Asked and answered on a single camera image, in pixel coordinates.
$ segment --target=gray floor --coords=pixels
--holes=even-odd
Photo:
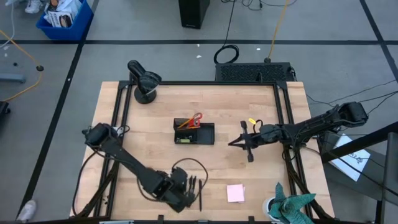
[[[269,1],[283,4],[283,1]],[[386,40],[398,40],[395,0],[366,1]],[[200,30],[180,26],[176,0],[100,0],[87,39],[89,40],[171,40],[224,39],[231,4],[211,0]],[[44,40],[35,28],[37,15],[26,15],[17,5],[15,39]],[[282,8],[264,6],[250,11],[236,5],[230,39],[271,39]],[[11,33],[10,8],[0,6],[0,28]],[[357,0],[298,0],[286,12],[278,36],[282,40],[377,40]],[[12,113],[0,130],[0,220],[15,218],[25,193],[35,161],[76,45],[24,45],[45,67],[45,76],[37,88],[11,102]],[[63,106],[42,174],[34,192],[39,203],[34,220],[66,218],[85,146],[81,130],[91,123],[96,100],[103,81],[126,79],[127,62],[136,59],[164,80],[214,80],[213,55],[216,44],[190,45],[85,45],[78,62],[67,99]],[[239,45],[237,62],[261,62],[269,45]],[[398,46],[388,46],[398,60]],[[223,52],[220,61],[232,57]],[[316,100],[331,101],[364,88],[394,79],[387,60],[378,45],[276,45],[274,62],[290,62],[306,92]],[[0,68],[5,72],[26,74],[23,85],[0,83],[3,99],[35,82],[33,64],[14,46],[0,49]],[[368,91],[349,100],[362,100],[397,90],[397,83]],[[380,100],[364,103],[367,110]],[[369,133],[397,121],[394,108],[398,96],[372,112],[368,123],[347,133]],[[323,113],[327,106],[314,104],[312,115]],[[373,147],[385,153],[385,145]],[[336,216],[342,220],[363,222],[374,218],[376,202],[345,187],[328,183]],[[387,222],[397,218],[398,208],[389,205]]]

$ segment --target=yellow cable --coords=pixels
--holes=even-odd
[[[0,33],[7,37],[8,40],[10,40],[20,51],[24,52],[30,59],[32,59],[32,61],[36,64],[36,66],[40,66],[40,63],[38,61],[36,61],[35,58],[33,58],[33,56],[31,56],[28,52],[26,52],[22,47],[20,47],[19,45],[17,45],[7,34],[5,34],[2,30],[0,30]],[[36,87],[40,81],[42,80],[42,76],[43,76],[43,72],[39,72],[39,79],[37,80],[37,82],[33,85],[31,85],[30,87],[26,88],[25,90],[20,91],[19,93],[15,94],[14,96],[7,98],[3,101],[10,101],[13,100],[14,98],[17,98],[19,95],[29,91],[30,89]]]
[[[282,19],[283,19],[284,16],[285,16],[285,12],[286,12],[287,5],[288,5],[288,4],[289,4],[289,0],[286,0],[284,9],[282,10],[282,14],[280,15],[279,20],[278,20],[278,23],[276,24],[276,28],[275,28],[275,32],[274,32],[274,37],[272,38],[272,43],[271,43],[271,49],[269,50],[269,54],[268,54],[268,58],[269,58],[269,59],[271,59],[271,54],[272,54],[272,51],[274,50],[274,42],[275,42],[275,39],[276,39],[276,33],[278,33],[279,25],[280,25],[280,23],[282,22]]]

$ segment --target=shoe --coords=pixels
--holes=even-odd
[[[17,217],[17,221],[21,221],[22,223],[28,222],[28,220],[32,219],[33,215],[36,212],[36,202],[30,200],[26,202],[21,212]]]
[[[28,0],[25,12],[30,14],[38,13],[43,7],[43,3],[41,0]]]

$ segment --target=pencil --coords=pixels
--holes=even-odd
[[[199,180],[199,211],[201,211],[201,180]]]

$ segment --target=green cloth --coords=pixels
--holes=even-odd
[[[275,199],[268,212],[272,217],[279,219],[284,224],[313,224],[312,220],[300,209],[310,203],[315,194],[294,195],[285,197],[283,187],[278,183],[275,187]]]

